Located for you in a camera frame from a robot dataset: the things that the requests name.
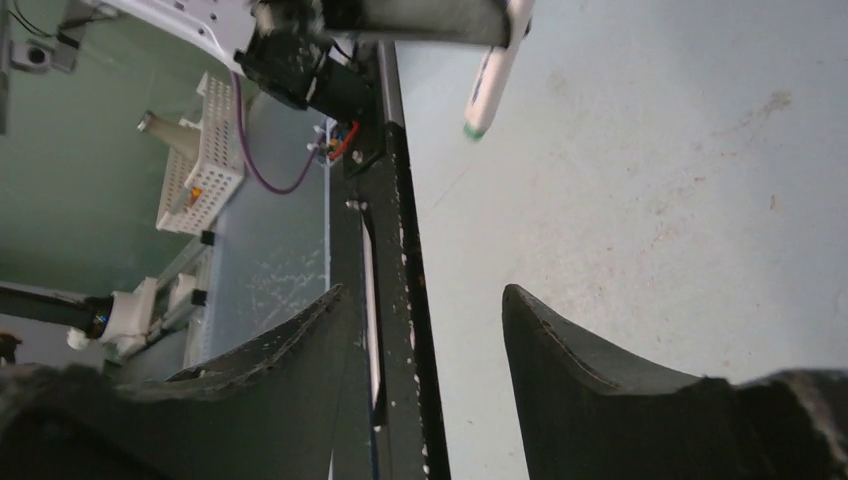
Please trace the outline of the green cap marker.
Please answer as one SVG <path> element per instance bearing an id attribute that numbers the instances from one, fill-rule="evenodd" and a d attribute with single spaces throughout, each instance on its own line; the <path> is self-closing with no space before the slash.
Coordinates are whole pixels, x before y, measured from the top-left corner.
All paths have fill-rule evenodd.
<path id="1" fill-rule="evenodd" d="M 511 32 L 506 47 L 490 47 L 484 54 L 464 112 L 463 132 L 478 141 L 491 127 L 523 39 L 530 31 L 534 0 L 505 2 Z"/>

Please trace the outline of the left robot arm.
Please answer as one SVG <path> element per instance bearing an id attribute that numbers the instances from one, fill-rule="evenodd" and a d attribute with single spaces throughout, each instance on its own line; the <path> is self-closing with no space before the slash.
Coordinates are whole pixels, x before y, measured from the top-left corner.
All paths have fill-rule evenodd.
<path id="1" fill-rule="evenodd" d="M 210 54 L 293 109 L 341 121 L 375 108 L 372 79 L 331 56 L 339 37 L 514 49 L 531 1 L 113 1 Z"/>

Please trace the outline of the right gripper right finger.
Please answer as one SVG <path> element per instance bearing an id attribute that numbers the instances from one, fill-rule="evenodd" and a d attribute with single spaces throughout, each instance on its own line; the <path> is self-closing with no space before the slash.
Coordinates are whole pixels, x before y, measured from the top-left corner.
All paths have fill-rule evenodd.
<path id="1" fill-rule="evenodd" d="M 502 326 L 533 479 L 843 479 L 847 374 L 734 384 L 651 362 L 517 284 Z"/>

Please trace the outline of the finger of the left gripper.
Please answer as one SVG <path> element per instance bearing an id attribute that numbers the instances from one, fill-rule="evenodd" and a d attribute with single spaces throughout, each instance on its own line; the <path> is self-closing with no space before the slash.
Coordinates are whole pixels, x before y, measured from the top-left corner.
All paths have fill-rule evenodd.
<path id="1" fill-rule="evenodd" d="M 408 40 L 508 47 L 530 31 L 505 1 L 323 1 L 321 26 L 363 40 Z"/>

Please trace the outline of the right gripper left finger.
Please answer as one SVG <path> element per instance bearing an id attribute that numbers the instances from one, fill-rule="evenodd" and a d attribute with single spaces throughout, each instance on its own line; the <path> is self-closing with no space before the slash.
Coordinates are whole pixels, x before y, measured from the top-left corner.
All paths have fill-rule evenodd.
<path id="1" fill-rule="evenodd" d="M 325 479 L 352 334 L 337 285 L 165 381 L 80 365 L 1 371 L 5 479 Z"/>

